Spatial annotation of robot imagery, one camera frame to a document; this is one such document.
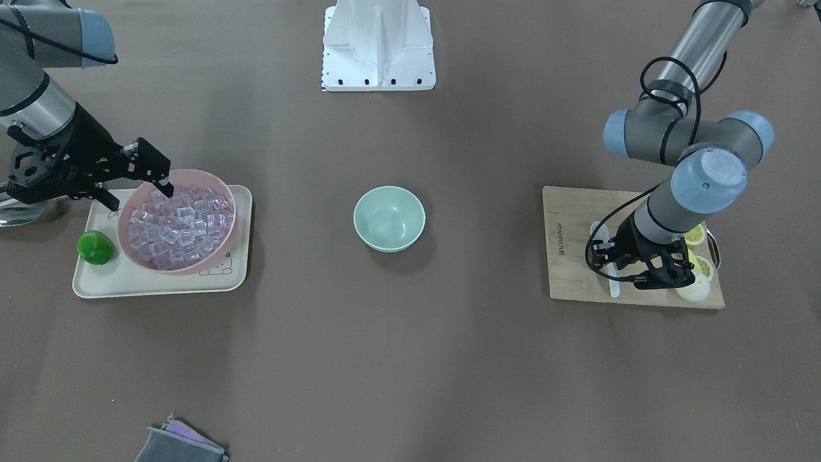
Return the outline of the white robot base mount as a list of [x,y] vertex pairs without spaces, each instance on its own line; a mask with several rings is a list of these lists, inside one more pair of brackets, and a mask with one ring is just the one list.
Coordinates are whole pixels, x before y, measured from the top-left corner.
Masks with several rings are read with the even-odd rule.
[[416,1],[337,1],[323,15],[321,90],[433,90],[431,14]]

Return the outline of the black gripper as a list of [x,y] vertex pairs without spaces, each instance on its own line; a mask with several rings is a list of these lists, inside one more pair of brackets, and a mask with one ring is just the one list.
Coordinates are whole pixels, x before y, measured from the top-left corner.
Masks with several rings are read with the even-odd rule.
[[142,137],[122,147],[79,103],[67,125],[49,137],[33,139],[23,132],[21,122],[14,122],[8,135],[17,147],[6,193],[17,201],[88,198],[117,212],[120,199],[103,182],[124,173],[127,179],[150,182],[164,196],[173,197],[169,158]]

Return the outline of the black gripper second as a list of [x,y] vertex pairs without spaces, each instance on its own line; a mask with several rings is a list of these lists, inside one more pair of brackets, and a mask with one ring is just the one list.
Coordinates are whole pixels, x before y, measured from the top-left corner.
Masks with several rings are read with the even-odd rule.
[[[695,265],[689,260],[682,237],[671,243],[655,243],[639,233],[631,215],[612,239],[605,241],[595,237],[596,231],[603,227],[603,223],[595,223],[589,237],[589,269],[596,275],[615,282],[630,282],[639,290],[674,289],[695,283]],[[610,264],[623,270],[637,262],[645,263],[647,269],[628,276],[610,276],[602,271]]]

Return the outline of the robot arm with blue joints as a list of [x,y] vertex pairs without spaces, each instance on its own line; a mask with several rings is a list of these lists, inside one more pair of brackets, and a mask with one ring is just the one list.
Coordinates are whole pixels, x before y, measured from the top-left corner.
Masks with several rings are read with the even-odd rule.
[[[5,4],[56,3],[65,1],[3,1]],[[23,132],[41,140],[64,128],[74,113],[76,100],[47,75],[47,69],[23,50],[2,40],[2,125],[21,122]]]

